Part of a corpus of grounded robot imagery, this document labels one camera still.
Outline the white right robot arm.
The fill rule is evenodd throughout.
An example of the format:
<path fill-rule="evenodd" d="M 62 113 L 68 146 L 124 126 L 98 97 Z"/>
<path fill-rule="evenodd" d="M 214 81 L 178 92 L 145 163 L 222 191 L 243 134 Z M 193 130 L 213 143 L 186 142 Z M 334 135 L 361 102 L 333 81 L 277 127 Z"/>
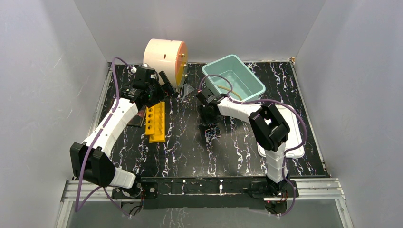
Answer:
<path fill-rule="evenodd" d="M 252 194 L 281 196 L 287 189 L 288 170 L 285 146 L 290 127 L 274 104 L 249 104 L 234 100 L 226 94 L 216 95 L 204 88 L 196 95 L 198 112 L 203 125 L 221 121 L 225 116 L 250 125 L 258 147 L 266 158 L 266 183 L 252 184 Z"/>

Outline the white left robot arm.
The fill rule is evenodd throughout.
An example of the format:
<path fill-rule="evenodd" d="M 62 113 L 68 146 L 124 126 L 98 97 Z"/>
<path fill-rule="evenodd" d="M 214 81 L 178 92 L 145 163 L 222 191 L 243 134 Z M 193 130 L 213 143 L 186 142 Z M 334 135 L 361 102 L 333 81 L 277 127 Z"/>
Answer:
<path fill-rule="evenodd" d="M 139 109 L 152 107 L 172 96 L 175 89 L 164 71 L 139 66 L 134 79 L 123 85 L 119 97 L 96 129 L 82 143 L 70 147 L 70 158 L 75 177 L 100 187 L 120 187 L 131 198 L 142 192 L 141 183 L 131 171 L 116 167 L 111 150 L 127 124 Z"/>

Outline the yellow test tube rack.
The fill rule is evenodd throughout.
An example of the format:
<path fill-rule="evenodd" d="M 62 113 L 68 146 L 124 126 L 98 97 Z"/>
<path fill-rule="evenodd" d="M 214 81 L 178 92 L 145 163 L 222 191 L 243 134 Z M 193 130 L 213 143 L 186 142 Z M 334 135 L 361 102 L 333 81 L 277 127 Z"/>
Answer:
<path fill-rule="evenodd" d="M 166 115 L 165 102 L 147 108 L 145 135 L 149 136 L 149 143 L 166 142 Z"/>

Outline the tan rubber tubing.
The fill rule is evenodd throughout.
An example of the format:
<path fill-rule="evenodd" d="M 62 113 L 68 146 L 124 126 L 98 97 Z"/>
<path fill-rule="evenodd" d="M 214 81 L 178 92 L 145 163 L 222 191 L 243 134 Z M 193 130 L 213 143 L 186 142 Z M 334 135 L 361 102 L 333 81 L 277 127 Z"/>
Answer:
<path fill-rule="evenodd" d="M 226 91 L 226 92 L 222 92 L 222 94 L 226 94 L 226 95 L 232 94 L 232 95 L 235 95 L 235 96 L 237 97 L 237 100 L 242 101 L 242 97 L 241 97 L 238 93 L 234 92 L 234 91 L 233 91 L 233 88 L 232 88 L 231 86 L 230 86 L 230 87 L 224 87 L 224 86 L 218 85 L 217 87 L 218 87 L 220 90 L 225 90 L 225 91 Z"/>

